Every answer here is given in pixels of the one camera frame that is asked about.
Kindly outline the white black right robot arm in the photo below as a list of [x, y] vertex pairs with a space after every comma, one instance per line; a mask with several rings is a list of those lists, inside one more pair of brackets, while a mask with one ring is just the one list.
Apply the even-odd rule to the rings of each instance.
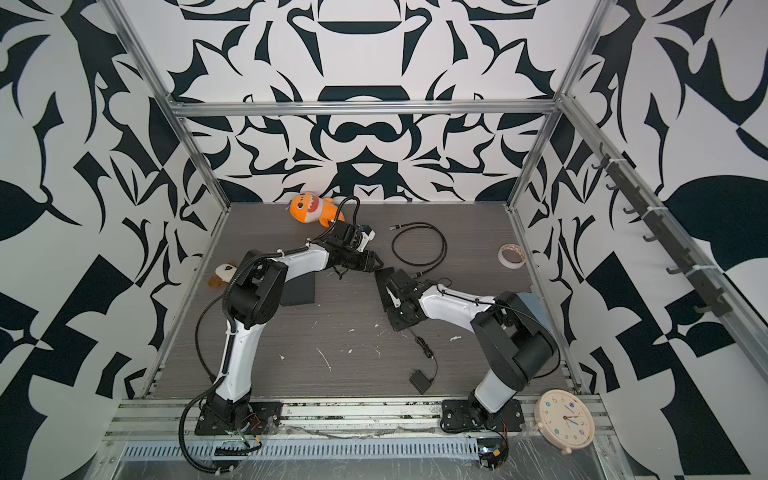
[[375, 280], [395, 331], [436, 320], [475, 335], [489, 370], [472, 397], [487, 414], [500, 411], [559, 355], [541, 305], [530, 293], [476, 296], [394, 268], [376, 271]]

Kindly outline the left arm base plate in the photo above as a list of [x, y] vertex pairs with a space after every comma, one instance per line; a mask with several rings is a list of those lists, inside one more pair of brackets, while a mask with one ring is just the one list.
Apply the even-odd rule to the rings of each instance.
[[282, 409], [281, 402], [233, 403], [216, 397], [202, 407], [194, 433], [197, 436], [262, 434], [280, 425]]

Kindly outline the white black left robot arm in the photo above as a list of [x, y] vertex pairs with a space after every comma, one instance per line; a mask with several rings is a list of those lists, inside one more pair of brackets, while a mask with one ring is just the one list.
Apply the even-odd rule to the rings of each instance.
[[213, 391], [205, 395], [208, 407], [228, 418], [248, 406], [259, 339], [280, 306], [286, 283], [334, 267], [366, 273], [381, 268], [381, 259], [367, 248], [374, 238], [368, 225], [337, 220], [300, 248], [245, 255], [222, 298], [227, 340]]

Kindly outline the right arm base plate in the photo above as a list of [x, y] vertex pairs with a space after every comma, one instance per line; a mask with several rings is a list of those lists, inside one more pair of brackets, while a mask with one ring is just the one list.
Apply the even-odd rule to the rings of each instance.
[[467, 400], [443, 400], [441, 402], [440, 428], [448, 434], [461, 434], [489, 430], [497, 433], [520, 432], [525, 423], [518, 400], [507, 401], [496, 413], [489, 413], [474, 398]]

